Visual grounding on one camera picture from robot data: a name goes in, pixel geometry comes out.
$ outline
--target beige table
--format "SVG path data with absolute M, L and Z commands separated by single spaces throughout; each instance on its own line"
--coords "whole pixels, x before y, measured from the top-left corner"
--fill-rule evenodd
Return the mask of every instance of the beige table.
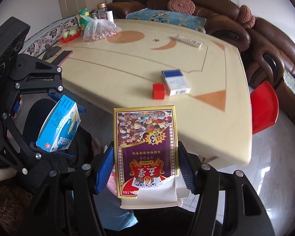
M 116 20 L 121 34 L 60 44 L 73 54 L 63 62 L 63 84 L 112 113 L 113 108 L 175 105 L 178 139 L 216 168 L 246 165 L 251 156 L 251 108 L 236 47 L 194 30 L 163 23 Z M 202 42 L 200 49 L 170 37 Z M 161 71 L 179 68 L 188 95 L 152 99 Z

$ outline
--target brown leather sofa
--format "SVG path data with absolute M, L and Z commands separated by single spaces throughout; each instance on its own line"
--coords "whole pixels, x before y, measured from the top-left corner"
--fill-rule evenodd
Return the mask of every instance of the brown leather sofa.
M 125 18 L 127 14 L 150 8 L 168 10 L 169 0 L 147 0 L 146 4 L 139 2 L 113 2 L 107 5 L 114 18 Z M 192 0 L 196 5 L 193 15 L 207 18 L 205 31 L 228 43 L 235 45 L 239 51 L 245 51 L 250 44 L 250 37 L 245 28 L 236 19 L 239 7 L 229 0 Z
M 256 88 L 269 81 L 280 108 L 295 124 L 295 43 L 279 28 L 263 18 L 247 29 L 251 43 L 241 53 L 249 85 Z

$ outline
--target gray floor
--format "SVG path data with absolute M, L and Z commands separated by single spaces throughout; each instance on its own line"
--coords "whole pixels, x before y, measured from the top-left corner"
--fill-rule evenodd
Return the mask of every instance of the gray floor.
M 65 90 L 64 94 L 84 106 L 81 126 L 97 137 L 102 147 L 113 140 L 112 115 Z M 30 107 L 46 94 L 24 95 L 16 124 L 23 130 Z M 230 166 L 222 171 L 241 169 L 259 194 L 277 236 L 282 236 L 295 218 L 295 126 L 283 112 L 273 127 L 253 135 L 251 162 L 245 168 Z M 183 199 L 183 208 L 194 212 L 198 196 Z M 220 192 L 217 220 L 223 221 L 224 193 Z

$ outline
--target clear plastic bag of nuts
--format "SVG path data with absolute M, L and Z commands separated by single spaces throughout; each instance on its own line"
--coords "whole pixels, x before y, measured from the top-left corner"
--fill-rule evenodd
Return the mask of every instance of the clear plastic bag of nuts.
M 116 35 L 121 31 L 115 23 L 105 19 L 93 19 L 90 17 L 82 16 L 88 23 L 85 26 L 83 41 L 96 41 L 110 36 Z

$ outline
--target orange triangle pattern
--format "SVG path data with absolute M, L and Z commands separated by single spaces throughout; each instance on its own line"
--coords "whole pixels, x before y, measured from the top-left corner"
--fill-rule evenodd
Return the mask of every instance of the orange triangle pattern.
M 211 41 L 211 42 L 215 43 L 217 46 L 219 46 L 222 50 L 225 51 L 225 47 L 224 47 L 223 44 L 220 44 L 220 43 L 218 43 L 218 42 L 214 42 L 214 41 Z
M 217 109 L 225 111 L 226 90 L 198 95 L 195 96 L 195 98 Z

